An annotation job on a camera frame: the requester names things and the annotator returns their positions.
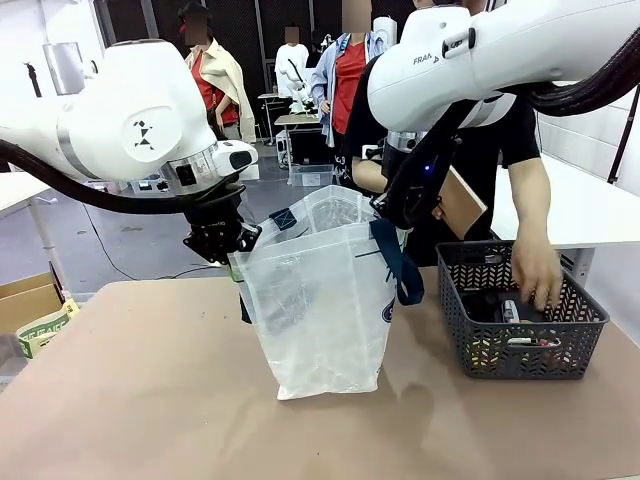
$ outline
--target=white t-shirt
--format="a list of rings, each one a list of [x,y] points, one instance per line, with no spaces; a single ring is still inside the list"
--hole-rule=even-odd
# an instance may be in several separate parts
[[[291,97],[291,92],[287,88],[287,76],[280,73],[280,68],[291,59],[302,78],[304,69],[307,66],[309,50],[304,45],[298,44],[291,47],[287,44],[281,46],[276,54],[276,79],[278,80],[278,95],[280,97]]]

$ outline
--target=brown notebook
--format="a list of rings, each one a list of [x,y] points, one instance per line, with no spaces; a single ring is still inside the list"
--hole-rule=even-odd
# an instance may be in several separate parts
[[[440,190],[442,220],[463,240],[469,229],[487,211],[487,206],[451,167]]]

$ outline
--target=white wall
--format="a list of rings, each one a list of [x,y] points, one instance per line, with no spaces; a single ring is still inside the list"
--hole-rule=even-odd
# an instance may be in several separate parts
[[[632,98],[633,92],[610,106],[577,117],[541,115],[543,151],[606,179]],[[640,196],[640,117],[634,123],[619,175],[617,186]],[[640,218],[628,220],[640,222]],[[587,290],[640,344],[640,246],[597,249]]]
[[[77,42],[85,61],[102,58],[92,0],[0,0],[0,97],[35,96],[26,62],[36,69],[42,95],[55,95],[42,45],[59,42]]]

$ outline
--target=person in white shirt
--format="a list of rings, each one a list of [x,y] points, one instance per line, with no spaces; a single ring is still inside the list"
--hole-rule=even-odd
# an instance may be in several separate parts
[[[276,79],[278,80],[278,95],[281,98],[292,96],[287,87],[287,76],[284,73],[289,67],[289,60],[302,75],[309,58],[309,50],[300,44],[300,29],[298,27],[286,27],[284,37],[286,43],[278,49],[276,54]]]

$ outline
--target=white bag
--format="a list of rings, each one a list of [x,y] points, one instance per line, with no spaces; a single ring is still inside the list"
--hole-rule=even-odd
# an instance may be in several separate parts
[[[371,234],[373,211],[332,186],[280,215],[261,225],[253,252],[230,256],[278,399],[376,390],[397,281]],[[400,255],[404,235],[391,235]]]

